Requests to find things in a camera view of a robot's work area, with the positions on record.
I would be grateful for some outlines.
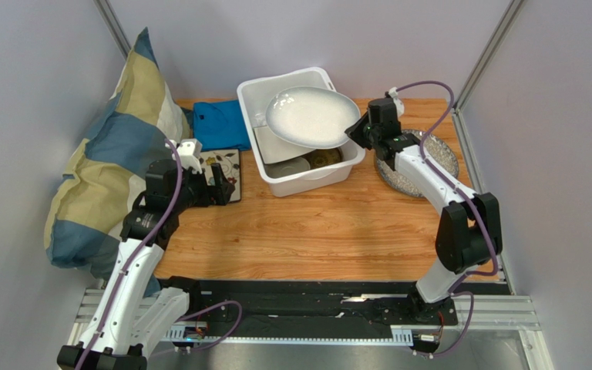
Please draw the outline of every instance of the white plate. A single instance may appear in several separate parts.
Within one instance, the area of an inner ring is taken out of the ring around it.
[[[328,89],[300,86],[278,93],[267,108],[267,125],[289,143],[332,149],[348,141],[344,130],[360,119],[347,96]]]
[[[262,162],[264,164],[272,164],[282,162],[284,160],[290,160],[297,156],[310,153],[314,151],[312,148],[306,148],[304,146],[294,145],[288,143],[281,138],[275,136],[273,131],[267,126],[255,127],[253,129],[255,133],[255,139],[257,141],[257,147],[262,155]]]
[[[310,170],[310,163],[305,158],[299,156],[291,160],[285,160],[284,162],[268,164],[264,168],[268,176],[278,179],[308,171]]]

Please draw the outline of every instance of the blue and yellow pillow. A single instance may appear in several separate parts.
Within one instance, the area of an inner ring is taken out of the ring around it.
[[[123,218],[145,190],[145,172],[171,158],[164,137],[180,141],[190,129],[164,81],[144,29],[130,51],[112,98],[70,158],[52,200],[44,243],[58,267],[109,279]],[[153,279],[147,293],[156,291]]]

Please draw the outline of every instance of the wood grain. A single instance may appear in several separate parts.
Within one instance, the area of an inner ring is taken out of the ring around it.
[[[177,100],[190,108],[197,101]],[[356,99],[364,113],[369,99]],[[442,99],[404,99],[404,128],[425,130],[444,111]],[[449,117],[434,132],[458,156]],[[341,183],[285,198],[271,195],[252,151],[241,156],[242,197],[225,207],[180,216],[180,228],[156,269],[168,278],[412,281],[436,258],[439,217],[424,199],[400,194],[376,172],[373,153]]]

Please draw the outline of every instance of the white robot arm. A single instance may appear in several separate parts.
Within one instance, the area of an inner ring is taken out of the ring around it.
[[[102,300],[79,344],[64,345],[59,351],[61,369],[146,368],[153,349],[189,311],[190,303],[199,308],[198,283],[172,277],[148,311],[134,321],[148,280],[179,225],[178,216],[190,207],[226,205],[234,191],[218,164],[212,165],[215,184],[207,183],[198,160],[200,148],[197,140],[184,140],[175,151],[179,161],[173,156],[175,160],[150,164],[146,191],[123,221],[123,241]]]
[[[492,258],[479,226],[469,225],[476,221],[471,208],[478,210],[495,254],[501,252],[499,203],[492,194],[477,194],[453,179],[420,147],[416,136],[403,135],[401,110],[395,99],[388,92],[384,99],[369,102],[367,113],[346,134],[358,145],[374,149],[380,160],[411,180],[440,215],[436,261],[409,293],[412,316],[426,320],[438,311],[468,271]]]

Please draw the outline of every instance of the folded blue shirt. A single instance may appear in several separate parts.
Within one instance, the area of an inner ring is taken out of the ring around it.
[[[251,148],[239,100],[195,103],[193,137],[203,144],[203,151]]]

